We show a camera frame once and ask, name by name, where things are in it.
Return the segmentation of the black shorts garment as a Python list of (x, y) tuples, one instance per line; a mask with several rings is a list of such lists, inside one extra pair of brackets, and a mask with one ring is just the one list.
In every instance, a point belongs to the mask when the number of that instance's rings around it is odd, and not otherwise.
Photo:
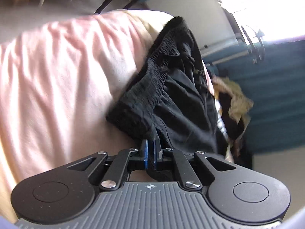
[(107, 114), (107, 121), (133, 139), (159, 140), (191, 156), (225, 155), (215, 99), (201, 54), (181, 17), (171, 19), (150, 48), (141, 71)]

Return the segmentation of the pile of clothes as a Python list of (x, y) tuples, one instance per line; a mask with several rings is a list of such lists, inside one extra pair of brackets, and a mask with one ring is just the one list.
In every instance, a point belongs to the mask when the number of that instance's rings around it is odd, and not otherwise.
[(236, 162), (241, 156), (243, 136), (250, 123), (248, 112), (254, 102), (246, 97), (238, 83), (228, 77), (212, 77), (216, 107), (220, 115), (219, 127), (228, 147), (225, 159)]

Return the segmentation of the metal clothes drying rack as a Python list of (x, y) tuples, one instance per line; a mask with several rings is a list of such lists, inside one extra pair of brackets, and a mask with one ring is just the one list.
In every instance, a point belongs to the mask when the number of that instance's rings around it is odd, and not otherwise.
[(265, 59), (266, 51), (262, 40), (264, 33), (254, 31), (250, 37), (241, 26), (241, 33), (201, 49), (201, 58), (208, 65), (214, 66), (241, 57), (251, 56), (252, 63), (257, 64)]

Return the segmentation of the pastel pink blue bed sheet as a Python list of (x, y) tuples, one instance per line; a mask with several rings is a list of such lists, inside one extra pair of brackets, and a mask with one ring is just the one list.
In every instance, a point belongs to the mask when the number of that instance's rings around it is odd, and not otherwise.
[(53, 22), (1, 45), (1, 219), (15, 186), (97, 152), (137, 147), (107, 114), (174, 17), (119, 10)]

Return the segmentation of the teal curtain right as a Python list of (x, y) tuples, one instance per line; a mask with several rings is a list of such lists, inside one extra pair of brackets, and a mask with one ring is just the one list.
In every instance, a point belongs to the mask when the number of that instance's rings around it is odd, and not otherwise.
[(224, 63), (220, 58), (240, 53), (232, 46), (203, 58), (208, 70), (237, 83), (254, 102), (246, 145), (253, 154), (304, 145), (304, 41), (265, 43), (265, 58), (252, 54)]

